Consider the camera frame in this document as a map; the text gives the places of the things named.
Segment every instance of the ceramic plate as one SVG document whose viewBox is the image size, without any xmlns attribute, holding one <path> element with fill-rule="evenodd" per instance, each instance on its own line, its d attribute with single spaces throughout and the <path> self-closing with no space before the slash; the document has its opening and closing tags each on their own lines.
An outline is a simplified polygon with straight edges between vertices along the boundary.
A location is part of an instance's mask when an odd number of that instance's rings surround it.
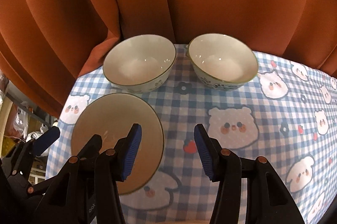
<svg viewBox="0 0 337 224">
<path fill-rule="evenodd" d="M 89 104 L 72 133 L 72 155 L 77 155 L 94 134 L 102 137 L 99 151 L 102 153 L 113 148 L 120 138 L 126 137 L 134 123 L 142 127 L 142 140 L 131 174 L 124 182 L 117 182 L 119 194 L 132 193 L 143 187 L 161 161 L 164 133 L 153 108 L 131 94 L 108 94 Z"/>
</svg>

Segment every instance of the screw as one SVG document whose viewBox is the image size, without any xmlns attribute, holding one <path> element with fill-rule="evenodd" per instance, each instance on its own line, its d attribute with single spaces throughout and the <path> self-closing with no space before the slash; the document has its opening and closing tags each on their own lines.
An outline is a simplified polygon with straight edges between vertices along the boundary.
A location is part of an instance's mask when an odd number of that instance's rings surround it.
<svg viewBox="0 0 337 224">
<path fill-rule="evenodd" d="M 257 160 L 260 162 L 260 163 L 267 163 L 267 159 L 265 157 L 258 157 Z"/>
<path fill-rule="evenodd" d="M 73 157 L 69 158 L 69 162 L 70 162 L 70 163 L 76 163 L 77 160 L 78 160 L 78 157 L 77 157 L 77 156 L 73 156 Z"/>
<path fill-rule="evenodd" d="M 222 155 L 230 155 L 230 150 L 228 150 L 228 149 L 222 149 L 220 153 Z"/>
<path fill-rule="evenodd" d="M 34 193 L 34 188 L 33 188 L 33 187 L 29 187 L 28 190 L 27 190 L 27 192 L 28 192 L 29 194 Z"/>
<path fill-rule="evenodd" d="M 115 154 L 115 150 L 114 149 L 107 149 L 106 150 L 106 155 L 114 155 Z"/>
</svg>

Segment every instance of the tablecloth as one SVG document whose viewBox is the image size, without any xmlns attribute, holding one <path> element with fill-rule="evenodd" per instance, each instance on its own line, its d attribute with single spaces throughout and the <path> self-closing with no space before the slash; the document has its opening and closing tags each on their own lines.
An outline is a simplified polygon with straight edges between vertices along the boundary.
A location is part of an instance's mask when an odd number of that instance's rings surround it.
<svg viewBox="0 0 337 224">
<path fill-rule="evenodd" d="M 305 222 L 316 224 L 337 190 L 336 80 L 319 70 L 255 52 L 258 75 L 238 90 L 222 92 L 198 80 L 185 55 L 186 45 L 176 49 L 168 80 L 151 93 L 137 95 L 157 112 L 165 149 L 149 183 L 120 197 L 125 221 L 210 219 L 218 184 L 205 176 L 193 141 L 194 126 L 202 123 L 211 137 L 238 156 L 265 156 Z M 71 156 L 74 124 L 62 121 L 67 120 L 68 104 L 80 101 L 80 114 L 90 102 L 116 92 L 121 90 L 107 81 L 102 67 L 77 79 L 58 123 L 61 136 L 50 149 L 47 177 L 56 175 Z M 243 179 L 239 223 L 244 223 L 246 195 Z"/>
</svg>

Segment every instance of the bowl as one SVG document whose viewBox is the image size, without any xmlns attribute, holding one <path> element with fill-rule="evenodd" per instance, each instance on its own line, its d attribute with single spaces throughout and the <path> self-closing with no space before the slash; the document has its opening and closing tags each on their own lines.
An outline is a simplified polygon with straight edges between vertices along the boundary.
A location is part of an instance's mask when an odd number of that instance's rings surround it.
<svg viewBox="0 0 337 224">
<path fill-rule="evenodd" d="M 117 182 L 120 195 L 144 187 L 161 162 L 164 131 L 153 108 L 132 94 L 102 96 L 81 113 L 71 137 L 72 155 L 77 155 L 94 134 L 102 137 L 99 151 L 102 153 L 113 148 L 120 138 L 126 137 L 134 123 L 142 127 L 142 140 L 131 174 L 124 182 Z"/>
<path fill-rule="evenodd" d="M 198 78 L 216 90 L 235 90 L 257 75 L 258 62 L 253 51 L 231 36 L 197 36 L 189 43 L 187 55 Z"/>
<path fill-rule="evenodd" d="M 176 59 L 176 48 L 167 38 L 141 35 L 128 38 L 107 54 L 105 77 L 130 93 L 145 93 L 161 86 Z"/>
</svg>

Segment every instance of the cartoon bear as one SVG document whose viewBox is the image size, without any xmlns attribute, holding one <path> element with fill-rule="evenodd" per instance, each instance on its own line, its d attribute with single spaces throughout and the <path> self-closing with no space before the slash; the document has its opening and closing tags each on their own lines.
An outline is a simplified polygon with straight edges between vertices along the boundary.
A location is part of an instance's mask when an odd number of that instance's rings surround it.
<svg viewBox="0 0 337 224">
<path fill-rule="evenodd" d="M 331 102 L 331 95 L 328 89 L 323 85 L 322 87 L 320 87 L 320 90 L 322 92 L 325 103 L 329 104 Z"/>
<path fill-rule="evenodd" d="M 141 189 L 119 196 L 121 203 L 135 210 L 158 210 L 173 202 L 173 192 L 178 190 L 178 179 L 162 171 L 157 171 Z"/>
<path fill-rule="evenodd" d="M 314 206 L 311 207 L 308 216 L 307 216 L 307 223 L 310 223 L 311 220 L 315 218 L 318 212 L 322 209 L 323 202 L 324 202 L 324 192 L 320 195 L 320 197 L 316 200 Z"/>
<path fill-rule="evenodd" d="M 329 124 L 328 120 L 326 119 L 326 115 L 324 110 L 316 111 L 315 112 L 316 123 L 317 123 L 317 130 L 320 135 L 324 135 L 328 132 Z"/>
<path fill-rule="evenodd" d="M 213 108 L 208 114 L 208 135 L 216 138 L 223 148 L 240 149 L 258 139 L 259 130 L 250 108 Z"/>
<path fill-rule="evenodd" d="M 293 73 L 298 76 L 300 79 L 303 81 L 308 81 L 308 72 L 305 66 L 302 64 L 296 63 L 296 62 L 290 62 L 292 66 L 292 71 Z"/>
<path fill-rule="evenodd" d="M 315 161 L 307 156 L 296 162 L 290 169 L 286 182 L 290 183 L 290 192 L 296 193 L 302 190 L 312 180 L 312 165 Z"/>
<path fill-rule="evenodd" d="M 336 79 L 332 77 L 332 78 L 330 78 L 330 82 L 331 82 L 332 88 L 334 88 L 336 90 L 337 89 Z"/>
<path fill-rule="evenodd" d="M 284 97 L 288 93 L 288 86 L 279 77 L 276 71 L 271 73 L 258 73 L 261 89 L 264 95 L 271 99 Z"/>
<path fill-rule="evenodd" d="M 80 114 L 88 106 L 90 96 L 70 95 L 62 110 L 60 120 L 66 124 L 75 124 Z"/>
</svg>

